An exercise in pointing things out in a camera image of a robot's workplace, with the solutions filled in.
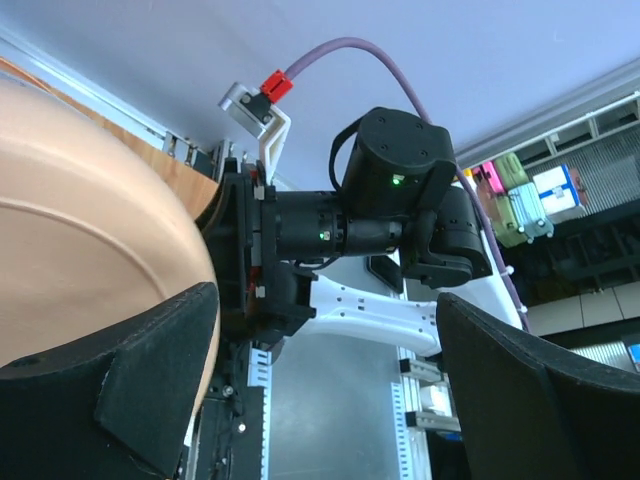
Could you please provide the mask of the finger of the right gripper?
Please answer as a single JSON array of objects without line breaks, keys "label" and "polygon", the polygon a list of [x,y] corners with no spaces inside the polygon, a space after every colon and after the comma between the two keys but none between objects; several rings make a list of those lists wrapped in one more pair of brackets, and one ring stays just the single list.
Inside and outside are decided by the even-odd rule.
[{"label": "finger of the right gripper", "polygon": [[245,309],[245,177],[225,174],[197,219],[211,257],[223,310]]}]

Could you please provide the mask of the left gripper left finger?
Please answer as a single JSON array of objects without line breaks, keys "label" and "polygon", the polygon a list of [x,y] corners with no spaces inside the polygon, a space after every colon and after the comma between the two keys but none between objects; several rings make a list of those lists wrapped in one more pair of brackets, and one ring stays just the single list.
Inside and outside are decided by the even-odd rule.
[{"label": "left gripper left finger", "polygon": [[217,287],[200,283],[2,367],[2,478],[171,478],[217,312]]}]

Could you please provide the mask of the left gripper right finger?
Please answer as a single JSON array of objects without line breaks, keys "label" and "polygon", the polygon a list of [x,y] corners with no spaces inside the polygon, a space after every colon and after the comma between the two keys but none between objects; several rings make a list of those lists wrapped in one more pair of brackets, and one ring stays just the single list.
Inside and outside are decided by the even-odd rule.
[{"label": "left gripper right finger", "polygon": [[438,297],[436,323],[473,478],[638,478],[638,374],[452,293]]}]

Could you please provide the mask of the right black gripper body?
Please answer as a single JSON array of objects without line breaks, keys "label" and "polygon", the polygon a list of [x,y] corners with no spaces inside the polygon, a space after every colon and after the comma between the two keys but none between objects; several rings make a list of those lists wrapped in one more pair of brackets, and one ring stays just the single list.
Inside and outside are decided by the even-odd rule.
[{"label": "right black gripper body", "polygon": [[262,172],[234,158],[225,161],[219,192],[226,200],[223,225],[231,229],[231,251],[219,261],[223,332],[236,340],[275,345],[293,336],[315,315],[315,275],[278,258],[276,192]]}]

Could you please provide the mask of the peach plastic bucket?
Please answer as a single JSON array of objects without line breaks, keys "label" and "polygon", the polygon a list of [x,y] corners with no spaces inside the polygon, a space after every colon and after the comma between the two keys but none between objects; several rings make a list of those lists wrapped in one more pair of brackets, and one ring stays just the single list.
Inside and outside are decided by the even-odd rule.
[{"label": "peach plastic bucket", "polygon": [[1,360],[142,313],[215,277],[183,203],[52,95],[1,82]]}]

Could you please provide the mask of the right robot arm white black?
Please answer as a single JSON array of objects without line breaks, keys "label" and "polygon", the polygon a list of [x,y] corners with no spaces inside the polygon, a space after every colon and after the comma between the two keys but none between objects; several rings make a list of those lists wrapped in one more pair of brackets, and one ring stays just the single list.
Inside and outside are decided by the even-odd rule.
[{"label": "right robot arm white black", "polygon": [[228,159],[197,224],[216,269],[224,338],[274,345],[334,334],[440,352],[435,302],[350,288],[322,274],[343,257],[382,261],[407,279],[450,290],[512,325],[521,320],[474,198],[454,184],[448,131],[378,107],[334,139],[351,153],[329,191],[278,191],[264,164]]}]

